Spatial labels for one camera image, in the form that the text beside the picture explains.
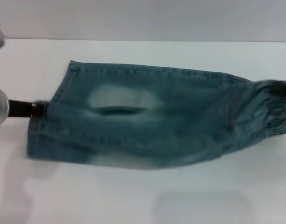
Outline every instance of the denim shorts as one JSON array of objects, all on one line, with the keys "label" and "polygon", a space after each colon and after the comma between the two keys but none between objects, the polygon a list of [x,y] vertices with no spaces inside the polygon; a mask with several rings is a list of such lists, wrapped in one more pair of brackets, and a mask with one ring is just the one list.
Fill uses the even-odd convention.
[{"label": "denim shorts", "polygon": [[219,72],[71,61],[40,104],[27,149],[39,160],[172,168],[286,133],[286,82]]}]

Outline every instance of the pant leg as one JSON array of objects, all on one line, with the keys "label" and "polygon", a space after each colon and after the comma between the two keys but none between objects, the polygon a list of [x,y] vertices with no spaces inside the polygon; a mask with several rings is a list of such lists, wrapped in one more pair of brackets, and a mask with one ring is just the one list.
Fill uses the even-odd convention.
[{"label": "pant leg", "polygon": [[[128,76],[119,69],[97,69],[94,76],[76,71],[64,79],[46,117],[31,119],[29,157],[167,168],[212,160],[286,132],[286,91],[275,91],[278,82],[204,88],[194,78],[196,86],[173,85],[177,81],[165,70]],[[212,78],[209,83],[223,83]],[[111,101],[113,93],[119,97]]]}]

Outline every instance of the gray wall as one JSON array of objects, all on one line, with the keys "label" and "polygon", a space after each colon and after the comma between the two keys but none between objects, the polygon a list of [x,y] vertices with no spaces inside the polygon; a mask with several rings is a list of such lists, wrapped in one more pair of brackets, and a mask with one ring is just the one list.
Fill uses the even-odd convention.
[{"label": "gray wall", "polygon": [[10,38],[286,42],[286,0],[0,0]]}]

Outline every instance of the jeans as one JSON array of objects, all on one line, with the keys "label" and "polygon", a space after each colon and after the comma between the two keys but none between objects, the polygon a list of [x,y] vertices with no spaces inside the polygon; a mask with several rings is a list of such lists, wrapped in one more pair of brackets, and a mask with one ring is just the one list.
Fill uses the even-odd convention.
[{"label": "jeans", "polygon": [[286,82],[219,72],[71,61],[41,104],[27,147],[40,160],[172,168],[286,133]]}]

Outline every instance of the white table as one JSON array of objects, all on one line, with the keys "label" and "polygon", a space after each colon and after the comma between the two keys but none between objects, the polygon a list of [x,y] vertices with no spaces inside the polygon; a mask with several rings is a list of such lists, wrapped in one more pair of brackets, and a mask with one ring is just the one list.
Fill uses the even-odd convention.
[{"label": "white table", "polygon": [[[9,40],[0,88],[50,99],[70,60],[286,80],[286,43]],[[286,224],[286,135],[185,168],[137,171],[26,159],[28,119],[0,126],[0,224]]]}]

